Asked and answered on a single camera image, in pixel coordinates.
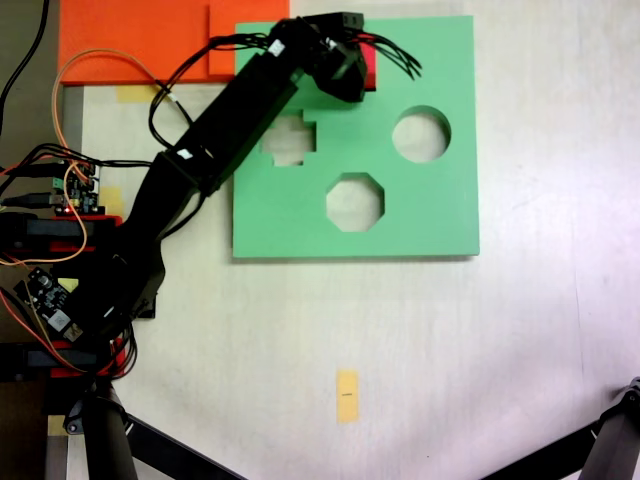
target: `yellow sticky note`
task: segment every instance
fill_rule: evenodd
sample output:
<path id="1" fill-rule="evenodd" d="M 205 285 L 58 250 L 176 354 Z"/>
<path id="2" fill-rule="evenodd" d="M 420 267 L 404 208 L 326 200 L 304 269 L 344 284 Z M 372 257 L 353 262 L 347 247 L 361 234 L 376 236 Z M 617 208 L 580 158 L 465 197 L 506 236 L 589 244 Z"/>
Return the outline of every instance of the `yellow sticky note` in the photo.
<path id="1" fill-rule="evenodd" d="M 62 437 L 67 435 L 64 429 L 64 415 L 49 415 L 47 418 L 47 433 L 50 437 Z"/>
<path id="2" fill-rule="evenodd" d="M 62 285 L 68 292 L 73 292 L 78 286 L 77 278 L 59 278 L 58 283 Z"/>
<path id="3" fill-rule="evenodd" d="M 120 188 L 100 187 L 100 205 L 105 207 L 107 215 L 124 217 L 124 201 Z"/>
<path id="4" fill-rule="evenodd" d="M 338 423 L 358 420 L 358 372 L 338 370 L 336 376 L 338 395 Z"/>
<path id="5" fill-rule="evenodd" d="M 157 85 L 118 85 L 116 101 L 118 103 L 150 103 L 159 89 Z"/>

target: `green foam board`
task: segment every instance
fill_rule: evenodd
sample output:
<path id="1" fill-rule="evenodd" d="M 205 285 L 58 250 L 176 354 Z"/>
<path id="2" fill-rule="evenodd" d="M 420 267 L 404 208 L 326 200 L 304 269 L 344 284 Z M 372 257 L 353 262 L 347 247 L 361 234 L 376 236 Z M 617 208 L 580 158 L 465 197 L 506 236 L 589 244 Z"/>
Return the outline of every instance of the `green foam board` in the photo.
<path id="1" fill-rule="evenodd" d="M 270 24 L 238 31 L 268 32 Z M 368 20 L 366 29 L 414 55 L 412 81 L 378 55 L 376 91 L 347 105 L 304 78 L 287 110 L 316 123 L 316 151 L 301 166 L 274 166 L 257 145 L 234 176 L 237 258 L 476 255 L 479 253 L 473 20 Z M 236 53 L 237 69 L 251 53 Z M 400 155 L 398 120 L 427 106 L 451 128 L 445 153 L 427 163 Z M 368 174 L 384 190 L 384 215 L 366 232 L 344 232 L 327 216 L 326 195 L 345 175 Z"/>

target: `orange wire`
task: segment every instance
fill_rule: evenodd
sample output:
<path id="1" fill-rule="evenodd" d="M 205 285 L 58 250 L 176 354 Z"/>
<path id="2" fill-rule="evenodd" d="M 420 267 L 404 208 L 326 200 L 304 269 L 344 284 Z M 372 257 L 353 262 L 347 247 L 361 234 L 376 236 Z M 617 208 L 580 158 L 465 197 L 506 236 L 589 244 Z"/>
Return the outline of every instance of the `orange wire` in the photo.
<path id="1" fill-rule="evenodd" d="M 73 370 L 78 370 L 77 367 L 74 367 L 73 365 L 71 365 L 69 362 L 67 362 L 56 350 L 53 350 L 51 347 L 49 347 L 49 345 L 47 345 L 45 343 L 44 340 L 42 340 L 42 338 L 40 338 L 40 335 L 38 335 L 36 332 L 34 332 L 33 330 L 31 330 L 31 328 L 29 327 L 29 325 L 27 325 L 26 323 L 24 323 L 20 317 L 18 317 L 18 315 L 11 309 L 11 307 L 9 306 L 9 304 L 7 303 L 7 299 L 5 298 L 5 296 L 3 295 L 2 292 L 0 292 L 0 298 L 2 299 L 2 303 L 4 303 L 5 308 L 7 309 L 7 311 L 9 312 L 9 315 L 11 315 L 13 317 L 13 319 L 18 322 L 20 325 L 22 325 L 22 327 L 29 332 L 31 335 L 33 335 L 33 337 L 38 340 L 42 346 L 51 354 L 53 355 L 53 357 L 55 357 L 60 363 L 62 363 L 63 365 L 65 365 L 68 368 L 71 368 Z"/>
<path id="2" fill-rule="evenodd" d="M 26 268 L 27 270 L 29 270 L 30 272 L 33 271 L 33 268 L 29 267 L 26 263 L 24 263 L 22 260 L 17 259 L 16 257 L 14 257 L 13 255 L 9 255 L 8 253 L 3 253 L 3 255 L 5 257 L 9 257 L 10 260 L 13 260 L 14 262 L 16 262 L 18 265 L 22 265 L 24 268 Z"/>
<path id="3" fill-rule="evenodd" d="M 42 157 L 42 160 L 44 160 L 45 158 L 53 158 L 53 155 L 44 155 Z M 3 175 L 7 175 L 11 170 L 15 170 L 16 168 L 18 168 L 20 166 L 22 162 L 18 162 L 15 165 L 11 165 L 8 168 L 5 168 L 2 172 L 0 172 L 0 177 Z"/>
<path id="4" fill-rule="evenodd" d="M 58 141 L 67 148 L 69 148 L 69 146 L 67 145 L 67 141 L 64 138 L 64 135 L 62 134 L 62 128 L 60 127 L 60 119 L 58 117 L 58 91 L 60 90 L 60 84 L 62 82 L 62 78 L 65 72 L 67 71 L 67 69 L 69 69 L 71 65 L 73 65 L 75 62 L 77 62 L 81 58 L 86 57 L 88 55 L 105 54 L 105 53 L 109 55 L 114 55 L 116 57 L 121 57 L 126 60 L 129 60 L 130 62 L 133 62 L 138 67 L 140 67 L 147 75 L 149 75 L 149 77 L 152 80 L 158 81 L 158 78 L 153 74 L 153 72 L 151 72 L 151 70 L 149 70 L 149 68 L 144 63 L 142 63 L 135 56 L 127 52 L 123 52 L 122 50 L 116 50 L 115 48 L 90 48 L 88 50 L 83 50 L 82 52 L 75 54 L 73 57 L 67 60 L 67 63 L 65 63 L 60 69 L 60 71 L 58 72 L 58 76 L 56 77 L 56 80 L 53 84 L 53 92 L 51 96 L 51 114 L 53 116 L 53 126 L 56 131 L 56 136 L 58 137 Z"/>
<path id="5" fill-rule="evenodd" d="M 67 169 L 67 172 L 64 174 L 64 180 L 63 180 L 63 182 L 64 182 L 64 198 L 67 201 L 67 205 L 69 205 L 69 208 L 71 209 L 73 214 L 78 219 L 78 222 L 80 223 L 80 228 L 82 229 L 82 246 L 75 253 L 69 255 L 68 257 L 64 257 L 64 258 L 50 258 L 50 259 L 30 258 L 30 259 L 27 259 L 27 260 L 18 260 L 18 261 L 14 262 L 14 263 L 9 263 L 9 262 L 5 262 L 4 260 L 0 260 L 0 265 L 4 265 L 6 267 L 15 267 L 16 265 L 24 265 L 26 263 L 60 263 L 60 262 L 66 262 L 67 260 L 71 260 L 73 258 L 76 258 L 78 255 L 80 255 L 84 251 L 84 249 L 87 246 L 87 240 L 88 240 L 87 228 L 85 227 L 84 222 L 80 218 L 80 215 L 78 214 L 78 211 L 71 204 L 71 199 L 69 198 L 69 193 L 67 192 L 67 180 L 69 178 L 69 174 L 71 173 L 72 169 L 73 169 L 73 165 L 70 165 L 69 168 Z"/>

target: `circuit board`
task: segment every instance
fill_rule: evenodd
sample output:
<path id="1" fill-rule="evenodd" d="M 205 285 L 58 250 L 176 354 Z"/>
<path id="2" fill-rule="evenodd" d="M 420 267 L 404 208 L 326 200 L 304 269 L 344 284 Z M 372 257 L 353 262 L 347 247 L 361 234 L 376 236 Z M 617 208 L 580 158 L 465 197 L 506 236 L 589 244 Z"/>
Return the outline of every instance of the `circuit board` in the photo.
<path id="1" fill-rule="evenodd" d="M 86 175 L 88 181 L 85 183 L 75 175 L 69 175 L 67 178 L 67 193 L 71 205 L 81 215 L 104 215 L 105 208 L 101 207 L 98 202 L 98 171 L 93 165 L 82 165 L 80 171 Z M 62 195 L 62 205 L 54 209 L 56 216 L 68 217 L 73 216 L 73 211 L 69 207 L 64 198 L 64 179 L 54 178 L 53 189 L 56 193 Z"/>
<path id="2" fill-rule="evenodd" d="M 24 282 L 15 286 L 18 298 L 27 304 L 31 304 L 33 299 L 38 316 L 57 333 L 74 342 L 82 334 L 82 330 L 63 311 L 69 292 L 41 268 L 35 268 L 29 274 L 27 285 L 28 290 Z"/>

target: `black robotic arm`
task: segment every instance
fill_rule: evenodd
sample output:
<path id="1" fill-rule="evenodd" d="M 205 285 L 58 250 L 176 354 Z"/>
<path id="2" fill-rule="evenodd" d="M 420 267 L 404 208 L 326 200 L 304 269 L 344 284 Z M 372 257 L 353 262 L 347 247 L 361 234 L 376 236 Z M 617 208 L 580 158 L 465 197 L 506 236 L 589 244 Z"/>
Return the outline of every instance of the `black robotic arm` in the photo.
<path id="1" fill-rule="evenodd" d="M 212 195 L 238 168 L 307 74 L 346 102 L 364 98 L 367 67 L 361 44 L 395 44 L 364 34 L 361 14 L 286 19 L 174 147 L 159 153 L 136 196 L 131 215 L 96 250 L 95 265 L 65 304 L 82 332 L 78 342 L 104 344 L 155 298 L 164 279 L 160 242 L 191 197 Z M 419 63 L 403 59 L 417 73 Z"/>

